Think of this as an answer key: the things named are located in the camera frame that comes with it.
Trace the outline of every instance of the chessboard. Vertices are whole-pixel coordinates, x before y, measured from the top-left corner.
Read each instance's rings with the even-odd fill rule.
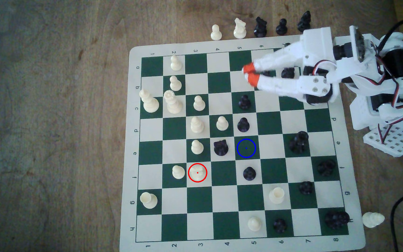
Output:
[[[290,97],[254,89],[241,72],[249,62],[299,40],[298,35],[268,38],[207,41],[135,47],[129,55],[125,166],[120,223],[120,251],[342,251],[365,245],[360,202],[341,97],[330,104],[310,106]],[[182,68],[173,71],[176,55]],[[271,71],[278,76],[282,69]],[[182,88],[175,92],[181,112],[166,108],[163,94],[170,77]],[[148,113],[139,96],[147,90],[160,104]],[[248,95],[251,107],[242,110],[238,101]],[[199,95],[205,109],[196,111]],[[204,122],[195,134],[191,118]],[[219,116],[229,127],[216,128]],[[241,132],[238,121],[246,117],[249,130]],[[295,154],[288,146],[299,131],[309,135],[309,147]],[[195,155],[191,142],[204,150]],[[225,156],[214,152],[213,143],[226,140]],[[317,169],[325,160],[337,166],[330,176]],[[202,182],[188,178],[195,163],[205,166]],[[172,167],[185,169],[176,179]],[[244,179],[243,170],[253,167],[256,177]],[[309,195],[300,193],[304,181],[314,184]],[[281,187],[284,201],[274,204],[269,192]],[[141,203],[143,192],[154,194],[157,205]],[[328,211],[345,211],[350,222],[333,230],[325,223]],[[251,231],[251,217],[261,220]],[[287,229],[278,233],[273,222],[283,219]]]

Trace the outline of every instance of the wooden table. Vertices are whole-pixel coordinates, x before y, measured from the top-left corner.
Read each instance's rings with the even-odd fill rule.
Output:
[[[396,22],[389,0],[0,0],[0,251],[119,249],[130,49],[210,40],[214,23],[234,39],[236,17],[247,38],[257,16],[268,36],[280,18],[298,34],[308,9],[313,27],[334,36],[355,24],[380,37]],[[403,157],[363,143],[367,131],[351,126],[354,95],[342,92],[362,212],[386,216],[365,229],[362,251],[393,251]],[[403,251],[403,203],[396,225]]]

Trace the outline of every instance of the white chess piece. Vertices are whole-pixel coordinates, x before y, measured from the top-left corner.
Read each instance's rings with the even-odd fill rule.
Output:
[[[160,107],[160,103],[158,102],[158,100],[152,97],[150,93],[145,89],[141,89],[141,91],[139,91],[139,97],[141,97],[141,100],[144,102],[144,110],[149,113],[157,111]]]
[[[218,130],[224,131],[228,128],[228,121],[224,116],[219,116],[215,125],[217,126]]]
[[[275,204],[281,204],[284,201],[285,192],[281,187],[277,187],[270,191],[268,197]]]
[[[144,205],[145,208],[152,209],[158,204],[158,199],[154,194],[143,192],[141,196],[139,196],[139,200]]]
[[[178,91],[181,89],[181,81],[179,81],[175,75],[170,77],[170,81],[171,81],[171,89],[173,91]]]
[[[198,155],[203,152],[203,144],[200,143],[198,140],[193,140],[191,144],[191,151],[195,154]]]
[[[182,179],[184,177],[185,171],[184,168],[179,165],[174,165],[172,167],[172,176],[176,179]]]
[[[213,25],[212,26],[212,32],[211,32],[211,39],[212,40],[220,40],[222,38],[222,33],[219,30],[218,25]]]
[[[182,63],[181,63],[180,60],[177,58],[177,56],[172,55],[172,56],[171,56],[171,68],[172,68],[172,70],[178,71],[178,70],[181,69],[182,66],[183,66]]]
[[[176,99],[175,93],[172,90],[164,92],[164,99],[167,103],[167,110],[172,114],[178,114],[183,108],[182,103]]]
[[[251,217],[248,220],[248,227],[251,231],[257,232],[262,227],[262,221],[258,217]]]
[[[380,225],[385,220],[381,213],[367,212],[362,216],[363,225],[369,228]]]
[[[194,98],[194,109],[196,111],[202,111],[206,107],[205,101],[202,99],[201,96],[197,95]]]
[[[192,117],[191,130],[194,133],[201,133],[205,128],[205,124],[198,117]]]
[[[234,37],[237,39],[243,39],[247,35],[247,31],[245,30],[245,22],[238,18],[236,18],[234,22],[236,22]]]

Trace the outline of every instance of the blue circle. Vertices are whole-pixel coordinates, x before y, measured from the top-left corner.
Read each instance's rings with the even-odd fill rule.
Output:
[[[244,157],[244,156],[242,156],[242,154],[239,153],[239,144],[240,144],[243,140],[249,140],[249,141],[251,141],[251,142],[254,144],[254,152],[253,152],[253,154],[251,154],[251,156],[249,156],[249,157]],[[253,142],[253,140],[248,139],[248,138],[244,138],[244,139],[240,140],[240,141],[237,143],[236,151],[237,151],[238,155],[241,156],[241,157],[243,157],[243,158],[251,158],[251,157],[256,153],[256,144]]]

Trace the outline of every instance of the red circle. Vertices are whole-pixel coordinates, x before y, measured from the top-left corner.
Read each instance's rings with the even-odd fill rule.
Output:
[[[192,166],[194,166],[194,165],[201,165],[201,166],[204,167],[204,169],[205,169],[205,171],[206,171],[206,175],[205,175],[205,178],[204,178],[204,179],[202,179],[202,180],[200,180],[200,181],[195,181],[195,180],[193,180],[193,179],[191,178],[191,175],[189,175],[189,171],[191,170]],[[195,183],[200,183],[201,181],[205,180],[206,177],[208,177],[208,169],[206,169],[206,166],[204,166],[204,165],[202,165],[202,164],[200,164],[200,163],[192,164],[192,165],[189,167],[189,169],[188,169],[188,177],[189,177],[190,180],[194,181]]]

